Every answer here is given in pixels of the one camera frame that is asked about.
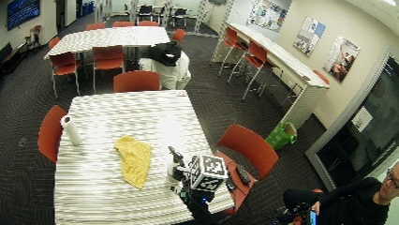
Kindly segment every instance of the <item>door frame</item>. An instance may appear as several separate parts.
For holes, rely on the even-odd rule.
[[[310,147],[308,151],[306,152],[306,156],[308,158],[308,161],[312,165],[312,168],[319,174],[319,177],[324,183],[324,186],[327,190],[332,190],[336,188],[333,181],[329,177],[328,170],[324,167],[320,158],[316,156],[316,152],[322,150],[329,139],[333,137],[341,126],[347,123],[349,120],[352,114],[355,113],[356,109],[359,108],[364,98],[367,97],[369,90],[372,86],[375,85],[375,82],[380,76],[380,73],[383,71],[383,68],[385,66],[385,63],[388,61],[388,58],[393,57],[396,60],[399,59],[399,51],[397,49],[387,45],[383,50],[379,53],[379,57],[376,62],[373,63],[373,67],[371,72],[368,73],[368,76],[359,88],[359,91],[353,98],[351,99],[347,108],[343,110],[340,115],[337,116],[336,120],[331,124],[329,128],[322,135],[322,137],[318,139],[318,141],[314,143],[314,145]],[[387,162],[383,162],[376,169],[368,174],[368,176],[377,176],[380,171],[385,170],[389,166]]]

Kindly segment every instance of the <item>bag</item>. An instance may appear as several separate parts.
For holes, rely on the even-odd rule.
[[[182,48],[177,44],[177,41],[171,41],[149,46],[147,55],[145,57],[167,67],[175,67],[175,62],[179,59],[181,53]]]

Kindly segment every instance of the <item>blue screen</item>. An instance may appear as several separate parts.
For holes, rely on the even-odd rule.
[[[308,217],[310,225],[316,225],[316,216],[312,211],[310,211],[310,217]]]
[[[38,0],[13,0],[8,5],[8,30],[38,15]]]

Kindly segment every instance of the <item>orange chair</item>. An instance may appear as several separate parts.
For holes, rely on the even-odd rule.
[[[141,21],[138,22],[138,26],[159,26],[159,22]]]
[[[278,156],[264,139],[256,133],[242,126],[232,124],[228,126],[216,146],[227,147],[248,160],[258,172],[258,180],[262,180],[267,176],[278,160]],[[255,179],[248,174],[248,185],[243,185],[238,172],[235,171],[238,166],[235,161],[219,151],[216,151],[214,155],[224,160],[230,178],[236,186],[236,189],[230,193],[234,200],[234,206],[224,211],[226,214],[231,215],[236,212],[242,202],[250,194]]]
[[[77,94],[79,95],[77,72],[75,72],[75,69],[79,67],[79,63],[74,60],[73,53],[65,52],[61,54],[50,55],[49,60],[52,63],[52,88],[53,88],[54,97],[58,98],[57,91],[54,88],[54,76],[62,76],[70,73],[74,73],[75,89],[77,89]]]
[[[50,41],[49,41],[49,48],[52,49],[53,46],[60,42],[60,37],[54,37]]]
[[[38,130],[38,151],[54,164],[57,163],[58,145],[62,134],[60,121],[65,115],[66,113],[61,107],[54,105],[41,122]]]
[[[113,22],[111,27],[127,27],[134,26],[134,22]]]
[[[246,98],[246,95],[247,95],[247,92],[250,90],[250,85],[252,83],[252,81],[256,79],[256,76],[258,76],[258,73],[260,72],[260,69],[262,68],[267,68],[267,69],[271,69],[271,66],[267,64],[267,50],[263,49],[255,42],[250,41],[248,42],[248,50],[247,50],[247,53],[242,55],[234,69],[232,69],[232,72],[231,74],[228,75],[228,81],[227,83],[230,82],[230,78],[231,78],[231,75],[232,73],[235,73],[235,69],[238,68],[238,65],[240,65],[240,61],[242,59],[246,57],[248,63],[256,67],[256,72],[255,74],[247,76],[246,80],[250,79],[250,76],[251,76],[251,79],[248,81],[248,86],[247,86],[247,89],[246,89],[246,92],[244,92],[244,95],[242,96],[242,101],[244,100]]]
[[[98,23],[91,23],[86,25],[86,31],[89,30],[97,30],[97,29],[103,29],[105,28],[105,24],[102,22]]]
[[[93,72],[91,88],[95,93],[95,69],[121,68],[125,72],[125,53],[122,45],[91,48]]]
[[[226,34],[224,34],[224,39],[222,40],[224,45],[228,47],[228,52],[226,54],[226,57],[223,59],[223,62],[222,62],[222,66],[220,66],[220,69],[219,69],[219,73],[218,73],[218,77],[220,77],[220,73],[222,73],[222,69],[224,67],[224,63],[226,63],[226,60],[230,56],[230,53],[231,51],[235,49],[235,50],[243,50],[243,46],[238,43],[238,36],[236,36],[236,32],[226,27]]]
[[[183,29],[178,28],[174,31],[171,39],[175,40],[178,43],[181,43],[182,40],[183,40],[183,38],[185,38],[185,36],[186,36],[186,31]]]
[[[159,91],[159,74],[151,71],[134,70],[113,77],[113,92]]]
[[[312,71],[318,76],[319,78],[324,81],[326,85],[329,85],[329,81],[328,79],[324,77],[324,75],[318,71],[318,70],[314,70]]]

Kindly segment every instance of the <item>monitor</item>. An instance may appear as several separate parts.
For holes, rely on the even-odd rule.
[[[13,0],[8,4],[8,30],[40,15],[40,0]]]

